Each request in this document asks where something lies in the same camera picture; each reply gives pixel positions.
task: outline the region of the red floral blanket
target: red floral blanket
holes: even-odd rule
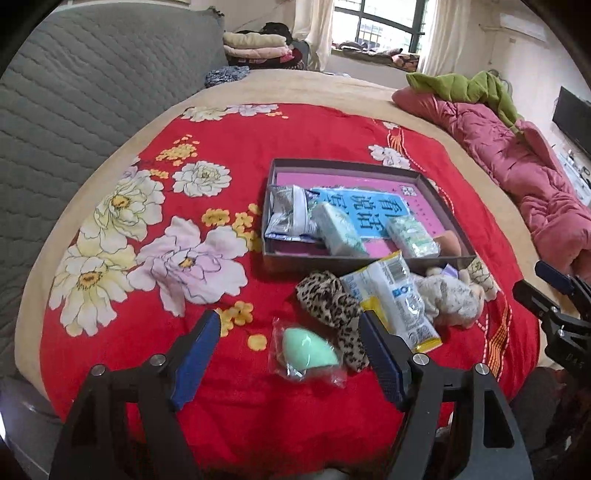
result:
[[[194,401],[178,414],[202,467],[289,473],[387,451],[401,415],[370,369],[350,375],[343,390],[267,371],[272,319],[305,318],[294,295],[300,278],[271,278],[262,268],[260,207],[273,158],[421,170],[501,289],[510,293],[521,278],[509,242],[435,140],[318,106],[190,108],[97,205],[56,272],[41,369],[62,418],[92,365],[135,367],[214,308],[223,338]],[[485,361],[509,397],[537,363],[537,321],[504,293],[487,302],[476,326],[441,336],[431,354],[437,362]],[[450,412],[445,406],[442,423]],[[141,435],[133,409],[130,423]]]

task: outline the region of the plastic bag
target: plastic bag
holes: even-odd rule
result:
[[[400,252],[341,277],[363,311],[373,310],[387,330],[414,352],[429,352],[441,338],[425,315],[425,304]]]
[[[439,244],[413,215],[389,219],[386,230],[405,258],[439,256]]]
[[[347,380],[338,348],[295,322],[277,318],[273,320],[269,372],[294,382],[321,378],[340,388]]]
[[[344,257],[368,257],[349,216],[328,202],[320,202],[312,210],[312,220],[331,255]]]
[[[311,218],[319,194],[297,185],[270,185],[271,218],[265,237],[290,242],[316,243],[320,234]]]

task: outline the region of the green makeup sponge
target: green makeup sponge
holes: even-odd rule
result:
[[[303,328],[292,327],[283,332],[283,357],[286,363],[300,372],[307,368],[339,364],[334,347]]]

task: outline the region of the television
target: television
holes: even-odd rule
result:
[[[561,87],[552,121],[591,158],[591,103]]]

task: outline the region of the white curtain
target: white curtain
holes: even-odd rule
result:
[[[436,6],[418,71],[432,76],[453,73],[466,40],[471,0],[430,1]]]
[[[296,0],[293,36],[310,46],[310,70],[323,71],[330,57],[335,0]]]

